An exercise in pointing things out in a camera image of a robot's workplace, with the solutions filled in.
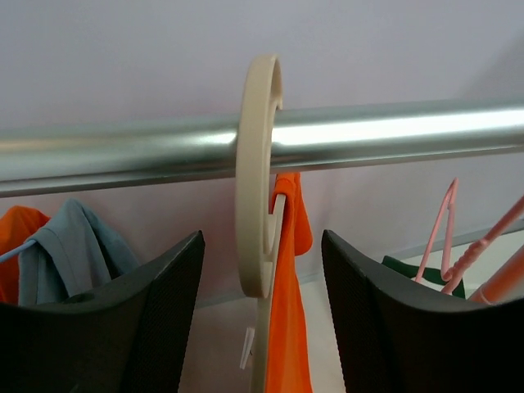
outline orange cloth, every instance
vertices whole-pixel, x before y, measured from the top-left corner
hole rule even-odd
[[[295,271],[295,256],[313,243],[300,174],[278,175],[272,205],[277,194],[286,195],[286,207],[273,286],[265,391],[312,393],[304,307]]]
[[[39,210],[13,206],[0,219],[0,255],[21,246],[29,236],[49,221]],[[18,304],[18,255],[0,263],[0,301]]]

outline blue hanger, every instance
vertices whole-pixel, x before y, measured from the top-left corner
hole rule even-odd
[[[18,246],[17,248],[13,248],[11,251],[6,252],[4,255],[0,255],[0,264],[12,258],[13,256],[20,254],[23,250],[27,250],[34,243],[36,243],[36,241],[31,239],[25,242],[24,244],[22,244],[21,246]]]

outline blue-gray cloth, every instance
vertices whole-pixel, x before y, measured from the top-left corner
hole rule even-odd
[[[140,265],[125,240],[74,199],[29,239],[36,244],[18,257],[19,305],[63,301]]]

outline silver pole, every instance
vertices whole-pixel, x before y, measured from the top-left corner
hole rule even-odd
[[[0,197],[234,176],[237,115],[0,131]],[[281,111],[272,171],[524,151],[524,100]]]

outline white hanger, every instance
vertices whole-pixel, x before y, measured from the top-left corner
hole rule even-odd
[[[257,298],[251,393],[264,393],[269,320],[285,195],[269,214],[269,166],[275,111],[282,109],[282,77],[275,55],[258,56],[247,72],[237,134],[235,224],[242,290]]]

